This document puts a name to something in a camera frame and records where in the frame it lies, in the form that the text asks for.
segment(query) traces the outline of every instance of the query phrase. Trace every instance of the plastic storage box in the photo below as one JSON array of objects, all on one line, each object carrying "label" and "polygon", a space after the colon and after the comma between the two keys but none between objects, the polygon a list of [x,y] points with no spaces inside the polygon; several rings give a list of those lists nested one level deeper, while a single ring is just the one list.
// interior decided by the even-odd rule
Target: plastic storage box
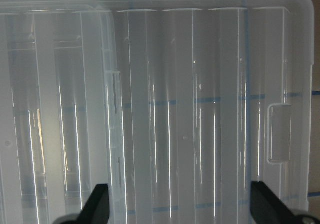
[{"label": "plastic storage box", "polygon": [[248,224],[307,210],[310,0],[0,0],[0,223]]}]

